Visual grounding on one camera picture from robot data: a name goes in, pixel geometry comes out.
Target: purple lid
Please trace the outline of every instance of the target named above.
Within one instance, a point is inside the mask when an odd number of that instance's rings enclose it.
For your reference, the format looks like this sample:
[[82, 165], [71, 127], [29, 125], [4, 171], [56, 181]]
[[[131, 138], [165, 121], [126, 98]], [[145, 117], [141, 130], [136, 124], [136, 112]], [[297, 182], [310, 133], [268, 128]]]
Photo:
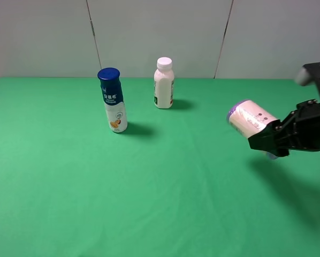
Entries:
[[248, 101], [248, 100], [249, 100], [249, 99], [245, 99], [245, 100], [243, 100], [243, 101], [238, 102], [237, 104], [235, 104], [235, 105], [233, 106], [233, 108], [231, 108], [230, 111], [228, 112], [228, 114], [227, 114], [227, 116], [226, 116], [226, 121], [229, 122], [230, 115], [235, 112], [237, 106], [239, 106], [241, 103], [244, 103], [244, 102], [246, 102], [246, 101]]

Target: blue bottle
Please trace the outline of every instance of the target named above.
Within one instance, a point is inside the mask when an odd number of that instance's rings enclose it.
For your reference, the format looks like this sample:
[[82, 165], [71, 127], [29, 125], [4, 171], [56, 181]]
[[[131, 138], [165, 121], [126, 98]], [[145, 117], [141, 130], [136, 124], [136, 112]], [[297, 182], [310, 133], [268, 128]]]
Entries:
[[101, 81], [109, 126], [117, 133], [125, 131], [128, 125], [119, 75], [119, 70], [115, 68], [102, 69], [97, 75]]

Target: black mechanical part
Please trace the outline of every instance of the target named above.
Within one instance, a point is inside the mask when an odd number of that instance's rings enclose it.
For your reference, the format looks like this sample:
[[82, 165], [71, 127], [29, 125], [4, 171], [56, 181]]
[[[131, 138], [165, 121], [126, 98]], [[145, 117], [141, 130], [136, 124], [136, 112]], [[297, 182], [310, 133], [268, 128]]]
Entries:
[[[320, 95], [320, 63], [303, 66], [315, 82]], [[251, 149], [263, 150], [278, 157], [289, 150], [320, 151], [320, 103], [312, 99], [296, 105], [296, 110], [281, 122], [274, 120], [264, 130], [248, 138]]]

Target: white plastic bottle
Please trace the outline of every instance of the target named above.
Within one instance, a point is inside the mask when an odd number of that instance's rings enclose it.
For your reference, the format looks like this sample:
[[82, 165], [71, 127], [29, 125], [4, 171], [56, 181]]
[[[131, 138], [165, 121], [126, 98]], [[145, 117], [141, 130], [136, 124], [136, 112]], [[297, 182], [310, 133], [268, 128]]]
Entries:
[[[231, 108], [226, 119], [244, 137], [250, 138], [264, 130], [270, 122], [277, 118], [252, 100], [243, 100]], [[272, 160], [277, 158], [271, 153], [266, 152], [266, 155]]]
[[172, 60], [167, 57], [159, 58], [157, 68], [154, 73], [154, 104], [160, 109], [168, 109], [173, 103]]
[[119, 75], [119, 70], [115, 68], [104, 68], [97, 75], [101, 81], [109, 126], [116, 133], [125, 131], [128, 124]]

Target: blue bottle cap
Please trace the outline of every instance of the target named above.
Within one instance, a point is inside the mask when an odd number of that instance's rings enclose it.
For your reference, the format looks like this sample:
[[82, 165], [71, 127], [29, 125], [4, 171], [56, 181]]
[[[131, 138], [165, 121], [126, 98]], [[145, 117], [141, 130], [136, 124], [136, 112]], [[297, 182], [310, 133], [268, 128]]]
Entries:
[[115, 80], [119, 78], [119, 70], [115, 69], [115, 68], [104, 68], [102, 70], [99, 71], [98, 73], [98, 78], [101, 80]]

